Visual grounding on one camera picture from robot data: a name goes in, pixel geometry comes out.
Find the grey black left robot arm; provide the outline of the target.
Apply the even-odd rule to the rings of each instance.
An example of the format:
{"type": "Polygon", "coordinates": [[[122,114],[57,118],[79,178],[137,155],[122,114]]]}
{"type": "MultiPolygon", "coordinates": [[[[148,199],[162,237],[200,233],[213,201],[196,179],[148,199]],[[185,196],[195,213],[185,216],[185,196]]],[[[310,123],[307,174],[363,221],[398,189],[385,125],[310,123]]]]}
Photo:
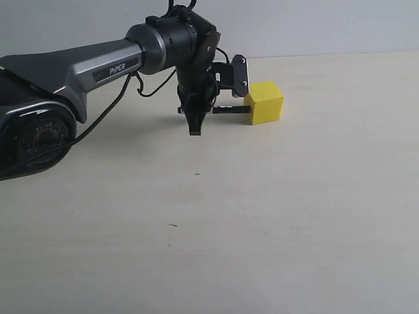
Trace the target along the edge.
{"type": "Polygon", "coordinates": [[[1,58],[1,178],[40,173],[81,140],[87,95],[114,80],[140,79],[165,69],[191,135],[200,135],[219,94],[211,70],[217,28],[192,6],[170,3],[163,16],[132,26],[123,39],[55,52],[1,58]]]}

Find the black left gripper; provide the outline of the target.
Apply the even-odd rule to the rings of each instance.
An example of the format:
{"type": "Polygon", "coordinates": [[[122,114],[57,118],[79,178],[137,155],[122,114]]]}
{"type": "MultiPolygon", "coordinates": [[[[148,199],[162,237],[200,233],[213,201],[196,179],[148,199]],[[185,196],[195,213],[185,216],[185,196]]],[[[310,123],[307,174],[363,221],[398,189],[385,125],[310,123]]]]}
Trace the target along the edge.
{"type": "Polygon", "coordinates": [[[177,93],[190,136],[201,136],[207,109],[215,107],[221,90],[232,90],[231,62],[190,61],[175,67],[177,93]]]}

